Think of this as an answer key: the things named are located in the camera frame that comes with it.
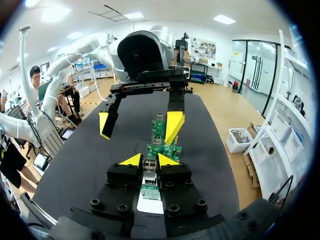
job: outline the green circuit board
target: green circuit board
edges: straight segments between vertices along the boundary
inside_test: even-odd
[[[166,121],[152,121],[152,145],[165,145]],[[178,143],[178,136],[175,136],[170,146],[175,147]]]
[[[176,162],[179,162],[179,157],[176,154],[181,153],[182,147],[180,146],[159,146],[148,144],[146,146],[146,154],[148,159],[155,160],[157,154],[162,154]]]

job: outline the black table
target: black table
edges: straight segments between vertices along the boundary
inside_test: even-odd
[[[110,165],[137,153],[146,154],[152,120],[157,113],[166,113],[168,99],[168,92],[123,99],[111,140],[99,135],[101,103],[54,157],[33,200],[55,219],[69,216],[72,207],[91,212],[90,200],[104,185]],[[239,198],[235,178],[217,128],[199,96],[185,95],[185,123],[178,135],[180,162],[190,166],[192,180],[207,201],[208,216],[222,214],[227,219],[236,214]],[[35,221],[33,216],[28,220]],[[166,237],[163,215],[137,211],[131,237]]]
[[[190,72],[192,72],[192,66],[193,66],[193,65],[202,66],[202,67],[203,67],[203,73],[204,73],[204,74],[208,74],[209,66],[208,66],[207,64],[202,64],[202,63],[194,62],[194,63],[191,64]]]

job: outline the desk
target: desk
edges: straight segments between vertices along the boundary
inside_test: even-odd
[[[206,74],[206,75],[208,75],[208,70],[209,70],[209,69],[217,70],[217,74],[216,74],[215,76],[213,76],[213,77],[218,78],[218,79],[221,79],[221,75],[222,75],[222,70],[223,70],[223,68],[194,62],[194,63],[191,64],[190,72],[192,71],[193,65],[203,67],[203,73]]]
[[[55,219],[69,216],[70,208],[91,212],[90,200],[97,196],[114,162],[146,154],[151,142],[152,120],[165,113],[168,92],[124,98],[111,140],[99,135],[98,112],[104,103],[82,122],[51,161],[38,184],[33,200]],[[209,217],[226,219],[239,211],[239,198],[230,162],[217,128],[202,102],[194,94],[185,95],[185,123],[179,132],[180,161],[190,166],[192,180],[207,201]],[[30,216],[28,221],[35,221]],[[166,237],[164,217],[137,211],[132,238]]]

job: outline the glass door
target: glass door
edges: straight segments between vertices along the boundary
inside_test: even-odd
[[[230,73],[228,75],[228,81],[234,84],[238,82],[240,86],[242,76],[244,73],[246,61],[246,41],[233,41],[232,42],[232,57],[230,60]]]
[[[248,41],[247,46],[246,68],[239,93],[263,114],[274,80],[277,46],[260,41]]]

